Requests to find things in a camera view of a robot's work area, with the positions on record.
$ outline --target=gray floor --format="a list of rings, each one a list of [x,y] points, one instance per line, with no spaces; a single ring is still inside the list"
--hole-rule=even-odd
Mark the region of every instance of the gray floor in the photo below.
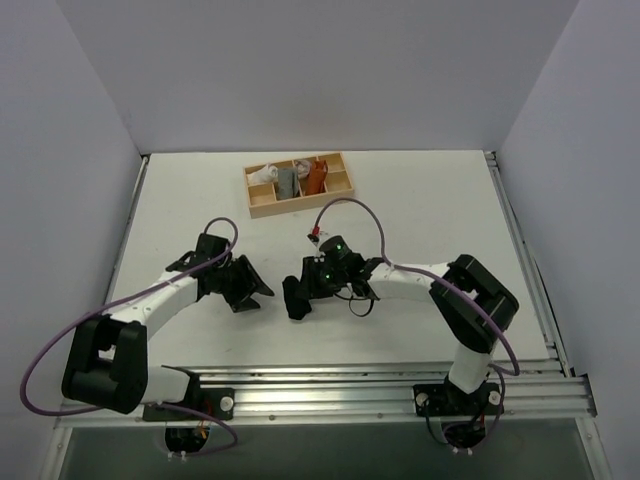
[[[239,435],[235,449],[182,464],[154,446],[160,429],[78,429],[62,478],[592,478],[573,421],[504,422],[472,457],[435,445],[420,424],[246,427]],[[213,441],[227,438],[218,429]]]

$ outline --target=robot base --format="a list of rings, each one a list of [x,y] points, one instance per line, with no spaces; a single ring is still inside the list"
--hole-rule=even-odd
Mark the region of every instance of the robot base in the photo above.
[[[499,395],[498,385],[487,382],[471,395],[456,394],[446,381],[444,384],[413,386],[416,415],[419,417],[473,417],[479,412],[493,416],[498,413],[498,402],[491,402],[490,398],[499,399]]]

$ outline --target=metal frame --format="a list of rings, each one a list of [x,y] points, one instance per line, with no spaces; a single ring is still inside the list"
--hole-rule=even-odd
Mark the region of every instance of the metal frame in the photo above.
[[[548,360],[521,362],[522,375],[507,379],[503,419],[566,419],[576,421],[594,478],[611,478],[593,417],[596,414],[586,378],[573,377],[535,260],[507,199],[494,153],[485,154],[494,187],[513,239],[518,260],[547,342]],[[145,157],[107,298],[113,293],[140,191],[149,164]],[[193,370],[204,388],[235,389],[235,425],[309,425],[422,422],[415,415],[412,386],[441,382],[448,363],[342,365],[313,367],[210,367]],[[142,409],[128,416],[99,411],[58,420],[43,478],[58,478],[73,428],[157,428],[142,422]],[[171,422],[179,426],[194,422]]]

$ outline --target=white table surface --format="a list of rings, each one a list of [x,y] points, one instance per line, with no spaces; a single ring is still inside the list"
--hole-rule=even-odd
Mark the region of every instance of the white table surface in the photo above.
[[[309,156],[296,153],[180,153],[151,156],[117,274],[114,298],[153,282],[195,247],[205,223],[232,218],[235,254],[246,254],[273,298],[234,314],[210,295],[174,317],[150,342],[150,364],[270,366],[452,361],[456,340],[431,303],[385,300],[368,317],[346,302],[315,301],[304,321],[287,317],[282,280],[299,276],[313,252],[306,234],[319,209],[252,220],[242,167]],[[356,196],[380,217],[396,263],[440,263],[476,256],[518,298],[507,331],[518,357],[548,358],[498,198],[480,151],[344,152]],[[321,226],[365,257],[379,254],[373,221],[356,205],[329,209]],[[230,237],[227,226],[214,233]],[[497,359],[506,359],[499,347]]]

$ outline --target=small object in tray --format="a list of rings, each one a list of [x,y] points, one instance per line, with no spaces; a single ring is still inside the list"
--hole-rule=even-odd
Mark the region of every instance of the small object in tray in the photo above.
[[[267,163],[257,172],[247,174],[247,183],[249,185],[262,185],[263,183],[273,183],[276,178],[278,178],[278,168]]]
[[[298,171],[295,168],[278,169],[278,200],[287,200],[298,196],[300,184],[298,183]]]
[[[309,176],[309,171],[311,170],[311,161],[309,159],[294,160],[293,164],[298,170],[298,178],[307,178]]]
[[[327,162],[324,160],[314,160],[309,172],[309,181],[305,195],[316,195],[321,193],[324,187],[324,180],[327,178]]]

